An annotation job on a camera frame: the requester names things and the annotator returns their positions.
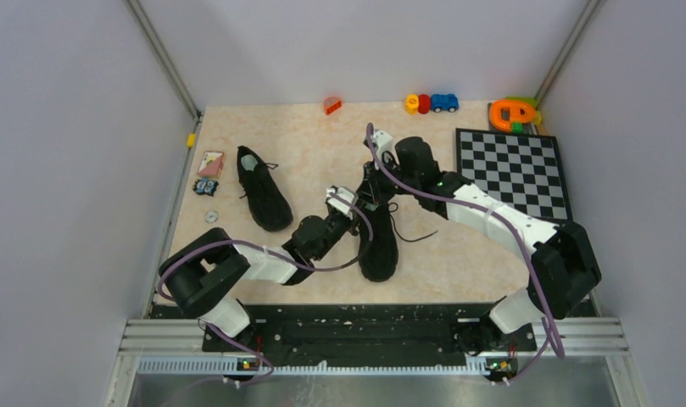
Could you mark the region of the black shoe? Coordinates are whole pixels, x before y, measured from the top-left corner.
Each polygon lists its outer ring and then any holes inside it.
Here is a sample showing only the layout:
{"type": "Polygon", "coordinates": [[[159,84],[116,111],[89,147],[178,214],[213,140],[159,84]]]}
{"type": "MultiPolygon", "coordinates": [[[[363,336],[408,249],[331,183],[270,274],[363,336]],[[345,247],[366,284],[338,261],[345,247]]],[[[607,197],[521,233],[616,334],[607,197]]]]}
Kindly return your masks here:
{"type": "Polygon", "coordinates": [[[398,232],[393,217],[398,209],[399,205],[395,202],[379,205],[375,209],[362,209],[372,233],[363,222],[360,226],[358,264],[363,277],[368,281],[385,282],[393,276],[399,262],[398,240],[417,243],[438,233],[433,231],[413,239],[403,237],[398,232]]]}
{"type": "Polygon", "coordinates": [[[237,148],[237,175],[243,197],[254,222],[268,232],[282,231],[293,222],[292,209],[270,174],[276,167],[251,148],[237,148]]]}

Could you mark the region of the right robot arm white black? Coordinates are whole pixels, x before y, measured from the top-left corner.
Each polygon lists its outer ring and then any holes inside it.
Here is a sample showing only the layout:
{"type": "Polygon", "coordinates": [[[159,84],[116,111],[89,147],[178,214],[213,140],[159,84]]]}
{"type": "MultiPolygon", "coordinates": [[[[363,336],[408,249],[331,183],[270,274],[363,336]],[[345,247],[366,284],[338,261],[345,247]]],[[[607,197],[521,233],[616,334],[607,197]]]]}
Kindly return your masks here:
{"type": "Polygon", "coordinates": [[[363,143],[372,159],[358,196],[367,206],[387,206],[396,195],[411,195],[424,210],[506,247],[527,267],[527,286],[503,297],[484,316],[480,337],[487,347],[504,348],[515,331],[536,321],[545,321],[550,335],[557,335],[555,323],[601,282],[588,234],[578,223],[527,215],[461,174],[441,171],[420,137],[394,144],[386,132],[372,130],[363,143]]]}

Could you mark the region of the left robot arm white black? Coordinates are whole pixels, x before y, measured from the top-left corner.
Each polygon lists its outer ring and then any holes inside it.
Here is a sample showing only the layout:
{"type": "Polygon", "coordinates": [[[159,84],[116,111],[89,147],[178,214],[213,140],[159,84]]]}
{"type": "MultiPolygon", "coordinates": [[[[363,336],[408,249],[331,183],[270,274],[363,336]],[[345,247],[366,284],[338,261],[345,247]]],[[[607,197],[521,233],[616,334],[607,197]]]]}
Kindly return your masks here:
{"type": "Polygon", "coordinates": [[[352,210],[352,215],[333,210],[325,219],[308,216],[290,240],[273,248],[232,239],[214,227],[159,267],[158,294],[175,302],[187,318],[217,328],[231,348],[249,348],[255,337],[252,318],[230,291],[241,280],[299,284],[319,270],[313,260],[324,257],[356,226],[369,247],[374,237],[371,220],[360,208],[352,210]]]}

